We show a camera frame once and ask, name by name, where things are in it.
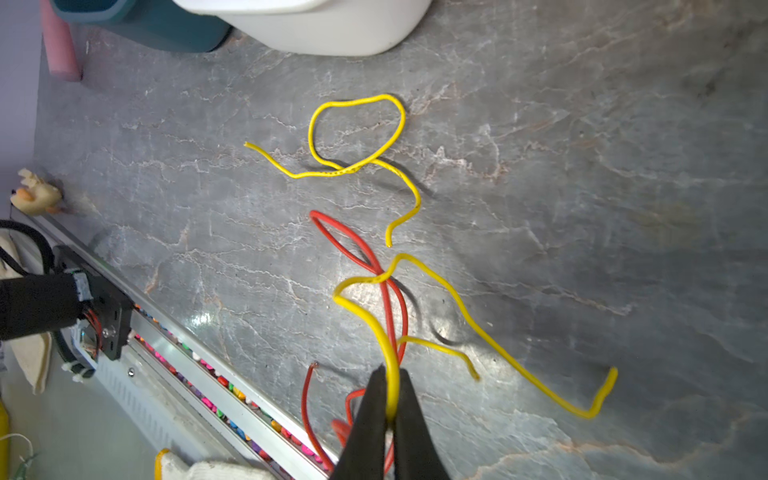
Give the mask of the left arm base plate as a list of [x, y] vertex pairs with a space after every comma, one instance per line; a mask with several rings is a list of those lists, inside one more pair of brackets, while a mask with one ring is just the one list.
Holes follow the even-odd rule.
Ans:
[[101, 327], [100, 350], [109, 360], [119, 360], [128, 344], [134, 302], [109, 278], [69, 246], [53, 248], [56, 266], [72, 273], [84, 273], [90, 298], [85, 311], [92, 312]]

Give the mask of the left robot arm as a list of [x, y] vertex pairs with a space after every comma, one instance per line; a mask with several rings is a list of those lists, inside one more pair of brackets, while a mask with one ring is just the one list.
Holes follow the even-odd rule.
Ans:
[[38, 248], [43, 268], [41, 274], [29, 273], [6, 250], [1, 251], [1, 260], [19, 275], [1, 281], [1, 339], [12, 340], [74, 325], [83, 315], [85, 303], [93, 299], [85, 272], [56, 267], [52, 247], [34, 228], [13, 220], [3, 220], [1, 227], [31, 239]]

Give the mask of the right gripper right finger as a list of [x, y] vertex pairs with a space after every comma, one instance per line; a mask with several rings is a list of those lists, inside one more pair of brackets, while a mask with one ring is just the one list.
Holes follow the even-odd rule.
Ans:
[[394, 420], [394, 467], [398, 480], [449, 479], [405, 369], [400, 370], [399, 403]]

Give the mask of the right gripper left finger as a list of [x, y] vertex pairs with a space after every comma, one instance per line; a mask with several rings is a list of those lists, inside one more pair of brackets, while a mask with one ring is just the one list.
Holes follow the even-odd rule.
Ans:
[[384, 478], [386, 404], [386, 372], [380, 366], [370, 376], [357, 420], [331, 480]]

